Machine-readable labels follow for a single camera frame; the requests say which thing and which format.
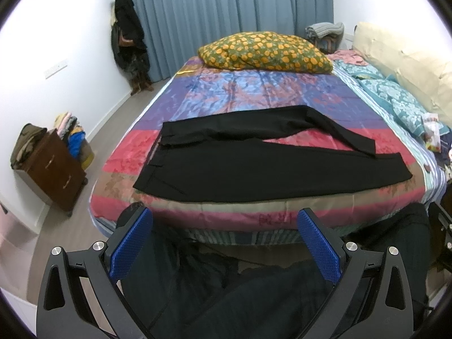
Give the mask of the cream long pillow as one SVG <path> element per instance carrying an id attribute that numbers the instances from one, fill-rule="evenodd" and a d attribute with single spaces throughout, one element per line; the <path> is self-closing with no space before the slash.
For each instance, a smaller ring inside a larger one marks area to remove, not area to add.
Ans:
<path id="1" fill-rule="evenodd" d="M 451 125 L 451 50 L 425 40 L 406 44 L 369 23 L 355 26 L 352 48 L 385 75 L 392 75 L 439 120 Z"/>

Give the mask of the teal patterned blanket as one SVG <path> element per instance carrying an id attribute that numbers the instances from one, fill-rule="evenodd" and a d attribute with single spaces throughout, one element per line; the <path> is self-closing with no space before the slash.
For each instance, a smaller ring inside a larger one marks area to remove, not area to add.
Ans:
<path id="1" fill-rule="evenodd" d="M 413 137 L 424 136 L 422 116 L 427 110 L 410 92 L 400 86 L 395 78 L 385 77 L 371 64 L 363 66 L 336 60 L 335 65 L 353 77 L 361 88 Z"/>

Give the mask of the black pants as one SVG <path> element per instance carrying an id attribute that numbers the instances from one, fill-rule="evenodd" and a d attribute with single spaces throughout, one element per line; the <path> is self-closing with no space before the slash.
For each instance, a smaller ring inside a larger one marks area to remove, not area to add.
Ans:
<path id="1" fill-rule="evenodd" d="M 411 179 L 399 153 L 305 106 L 166 122 L 134 187 L 179 202 L 350 194 Z"/>

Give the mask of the striped bed sheet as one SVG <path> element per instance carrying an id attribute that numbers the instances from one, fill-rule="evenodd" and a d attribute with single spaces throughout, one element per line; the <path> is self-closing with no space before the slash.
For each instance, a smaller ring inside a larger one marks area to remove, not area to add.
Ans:
<path id="1" fill-rule="evenodd" d="M 398 125 L 393 116 L 383 109 L 366 91 L 359 85 L 358 81 L 347 74 L 337 64 L 333 65 L 333 73 L 339 77 L 360 99 L 362 99 L 375 113 L 377 113 L 393 133 L 402 141 L 405 147 L 414 156 L 416 162 L 421 168 L 424 178 L 424 196 L 421 202 L 429 204 L 433 201 L 439 201 L 447 188 L 447 179 L 445 172 L 438 167 L 437 162 L 431 151 L 425 149 L 417 140 L 415 140 L 407 130 Z"/>

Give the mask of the pink cloth near pillow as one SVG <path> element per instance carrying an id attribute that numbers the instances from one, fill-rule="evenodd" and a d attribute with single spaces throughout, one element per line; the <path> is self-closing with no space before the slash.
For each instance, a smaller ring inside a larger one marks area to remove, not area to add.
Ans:
<path id="1" fill-rule="evenodd" d="M 341 60 L 344 64 L 352 64 L 355 66 L 367 66 L 368 62 L 357 52 L 352 49 L 337 50 L 332 54 L 327 54 L 328 59 L 336 61 Z"/>

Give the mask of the brown wooden nightstand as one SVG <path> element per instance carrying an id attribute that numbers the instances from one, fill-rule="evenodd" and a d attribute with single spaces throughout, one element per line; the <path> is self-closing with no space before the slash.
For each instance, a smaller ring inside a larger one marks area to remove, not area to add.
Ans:
<path id="1" fill-rule="evenodd" d="M 70 217 L 87 184 L 86 172 L 74 159 L 57 132 L 47 132 L 15 173 L 45 204 Z"/>

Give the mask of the colourful satin quilt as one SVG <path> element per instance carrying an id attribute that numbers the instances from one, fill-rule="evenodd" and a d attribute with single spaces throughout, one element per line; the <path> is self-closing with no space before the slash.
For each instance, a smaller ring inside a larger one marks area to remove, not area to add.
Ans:
<path id="1" fill-rule="evenodd" d="M 293 229 L 311 208 L 341 227 L 424 199 L 428 158 L 384 112 L 328 74 L 188 61 L 124 135 L 90 197 L 97 223 L 130 204 L 196 230 Z"/>

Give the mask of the yellow floral pillow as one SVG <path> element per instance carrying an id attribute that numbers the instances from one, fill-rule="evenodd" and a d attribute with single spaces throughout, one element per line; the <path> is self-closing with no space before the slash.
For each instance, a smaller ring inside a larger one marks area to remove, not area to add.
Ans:
<path id="1" fill-rule="evenodd" d="M 272 31 L 241 32 L 198 49 L 204 64 L 221 70 L 329 74 L 333 63 L 309 41 Z"/>

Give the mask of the olive garment on nightstand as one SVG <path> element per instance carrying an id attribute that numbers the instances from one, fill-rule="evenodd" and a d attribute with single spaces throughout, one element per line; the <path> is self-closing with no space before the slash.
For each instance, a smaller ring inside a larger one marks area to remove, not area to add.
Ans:
<path id="1" fill-rule="evenodd" d="M 31 123 L 24 125 L 10 157 L 10 165 L 13 170 L 22 167 L 46 133 L 47 128 Z"/>

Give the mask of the dark clothes hanging on wall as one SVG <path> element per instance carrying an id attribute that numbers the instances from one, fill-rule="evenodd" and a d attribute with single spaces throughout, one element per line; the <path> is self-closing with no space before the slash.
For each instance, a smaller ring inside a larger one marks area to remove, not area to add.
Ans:
<path id="1" fill-rule="evenodd" d="M 131 86 L 131 96 L 152 90 L 150 61 L 144 31 L 133 0 L 114 0 L 111 23 L 111 48 L 116 65 Z"/>

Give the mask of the grey folded blanket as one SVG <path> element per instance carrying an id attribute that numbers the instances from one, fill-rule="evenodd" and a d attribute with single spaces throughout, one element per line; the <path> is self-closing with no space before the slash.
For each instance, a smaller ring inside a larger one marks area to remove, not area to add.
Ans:
<path id="1" fill-rule="evenodd" d="M 342 22 L 321 22 L 309 25 L 305 29 L 307 40 L 324 54 L 333 54 L 342 43 L 345 26 Z"/>

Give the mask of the small printed package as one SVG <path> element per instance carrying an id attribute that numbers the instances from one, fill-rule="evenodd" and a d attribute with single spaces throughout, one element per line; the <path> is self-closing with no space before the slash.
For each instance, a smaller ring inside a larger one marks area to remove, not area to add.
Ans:
<path id="1" fill-rule="evenodd" d="M 438 115 L 426 112 L 422 115 L 424 142 L 428 150 L 440 152 L 440 122 Z"/>

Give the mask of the pile of colourful clothes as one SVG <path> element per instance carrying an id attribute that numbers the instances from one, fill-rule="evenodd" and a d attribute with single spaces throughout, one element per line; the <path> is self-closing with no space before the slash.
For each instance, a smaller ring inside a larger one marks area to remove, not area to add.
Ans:
<path id="1" fill-rule="evenodd" d="M 78 160 L 86 171 L 94 160 L 94 152 L 86 140 L 86 133 L 78 118 L 71 112 L 63 112 L 56 117 L 54 128 L 70 155 Z"/>

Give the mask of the blue-grey curtain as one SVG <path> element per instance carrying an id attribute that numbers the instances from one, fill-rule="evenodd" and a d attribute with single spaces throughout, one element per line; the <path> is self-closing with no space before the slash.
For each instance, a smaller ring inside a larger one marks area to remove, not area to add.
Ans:
<path id="1" fill-rule="evenodd" d="M 132 0 L 153 81 L 171 77 L 201 46 L 242 31 L 305 35 L 333 21 L 333 0 Z"/>

